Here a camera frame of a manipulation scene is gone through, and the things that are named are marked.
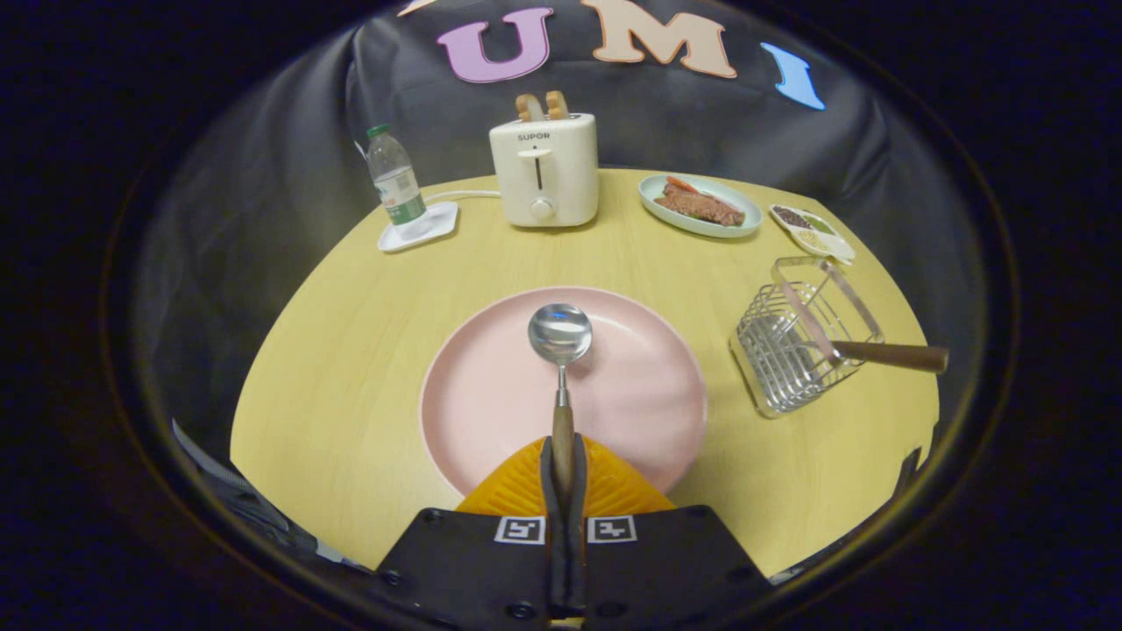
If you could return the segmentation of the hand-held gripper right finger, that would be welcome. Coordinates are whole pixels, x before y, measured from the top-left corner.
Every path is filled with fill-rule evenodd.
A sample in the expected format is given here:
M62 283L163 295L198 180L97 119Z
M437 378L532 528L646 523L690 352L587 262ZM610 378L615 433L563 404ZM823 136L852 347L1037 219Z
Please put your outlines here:
M568 519L568 603L583 627L719 627L772 584L709 506L592 515L594 485L608 484L594 446L574 443L576 490Z

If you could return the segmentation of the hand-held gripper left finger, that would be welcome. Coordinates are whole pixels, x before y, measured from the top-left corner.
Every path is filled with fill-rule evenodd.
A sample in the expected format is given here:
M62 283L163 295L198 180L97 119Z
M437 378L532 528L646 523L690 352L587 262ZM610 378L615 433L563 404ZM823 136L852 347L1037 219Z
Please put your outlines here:
M543 500L534 515L424 507L377 568L377 602L427 627L553 627L565 605L565 512L552 440L522 470Z

